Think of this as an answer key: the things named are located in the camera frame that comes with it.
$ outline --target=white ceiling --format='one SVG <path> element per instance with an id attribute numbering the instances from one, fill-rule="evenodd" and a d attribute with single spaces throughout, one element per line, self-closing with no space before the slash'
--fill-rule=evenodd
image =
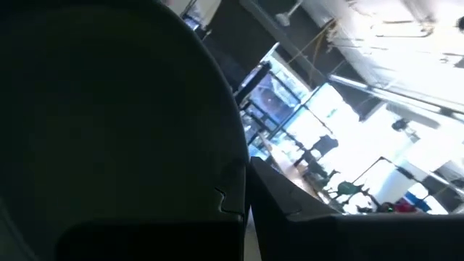
<path id="1" fill-rule="evenodd" d="M 369 84 L 440 98 L 464 111 L 464 69 L 455 67 L 464 58 L 464 34 L 456 28 L 464 0 L 304 0 L 302 6 L 319 26 L 337 19 L 331 41 Z"/>

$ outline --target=white wall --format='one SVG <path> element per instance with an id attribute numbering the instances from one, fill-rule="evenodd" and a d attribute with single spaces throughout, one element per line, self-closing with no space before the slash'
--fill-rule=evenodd
<path id="1" fill-rule="evenodd" d="M 190 0 L 170 0 L 169 8 L 174 11 L 177 15 L 180 15 L 186 7 L 189 5 Z M 213 16 L 215 15 L 221 0 L 197 0 L 196 6 L 199 12 L 202 14 L 202 20 L 200 21 L 202 26 L 208 25 Z"/>

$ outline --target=exposed pipe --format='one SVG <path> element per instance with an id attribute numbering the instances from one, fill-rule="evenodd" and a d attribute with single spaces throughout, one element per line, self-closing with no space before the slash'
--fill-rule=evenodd
<path id="1" fill-rule="evenodd" d="M 384 99 L 387 101 L 391 101 L 394 103 L 398 103 L 401 105 L 405 105 L 407 107 L 417 107 L 420 109 L 427 110 L 429 112 L 436 113 L 438 115 L 443 115 L 446 117 L 450 117 L 453 120 L 457 120 L 461 123 L 464 123 L 464 120 L 460 117 L 456 117 L 454 114 L 459 114 L 459 115 L 464 115 L 464 112 L 461 112 L 459 110 L 441 105 L 441 104 L 436 104 L 431 101 L 424 101 L 420 99 L 416 99 L 415 97 L 406 95 L 406 94 L 400 94 L 395 91 L 391 90 L 386 90 L 383 88 L 375 87 L 375 86 L 368 86 L 364 83 L 359 83 L 355 80 L 350 80 L 343 78 L 338 75 L 329 75 L 328 76 L 329 80 L 340 83 L 343 86 L 348 86 L 351 88 L 356 88 L 357 90 L 364 91 L 365 93 L 371 94 L 373 96 L 377 96 L 380 99 Z"/>

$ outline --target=green object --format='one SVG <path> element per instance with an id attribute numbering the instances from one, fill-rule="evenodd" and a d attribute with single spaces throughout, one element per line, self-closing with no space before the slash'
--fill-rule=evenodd
<path id="1" fill-rule="evenodd" d="M 337 187 L 338 195 L 353 195 L 361 191 L 361 186 L 353 185 L 348 181 L 343 181 Z"/>

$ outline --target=window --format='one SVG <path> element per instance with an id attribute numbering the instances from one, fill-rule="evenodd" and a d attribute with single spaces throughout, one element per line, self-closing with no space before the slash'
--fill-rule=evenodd
<path id="1" fill-rule="evenodd" d="M 289 89 L 298 97 L 300 100 L 306 100 L 310 97 L 310 90 L 298 80 L 280 60 L 280 56 L 277 53 L 273 53 L 268 57 L 269 62 L 272 65 L 271 71 L 273 74 L 282 80 L 282 82 L 289 87 Z"/>
<path id="2" fill-rule="evenodd" d="M 282 130 L 277 132 L 277 134 L 271 138 L 270 142 L 278 146 L 292 162 L 303 155 L 303 151 L 299 149 L 295 141 Z"/>
<path id="3" fill-rule="evenodd" d="M 284 128 L 300 141 L 306 149 L 312 147 L 328 130 L 304 107 L 292 116 Z"/>
<path id="4" fill-rule="evenodd" d="M 290 94 L 280 88 L 270 75 L 266 75 L 251 93 L 254 105 L 267 112 L 277 123 L 282 123 L 294 111 L 296 102 L 289 97 Z"/>

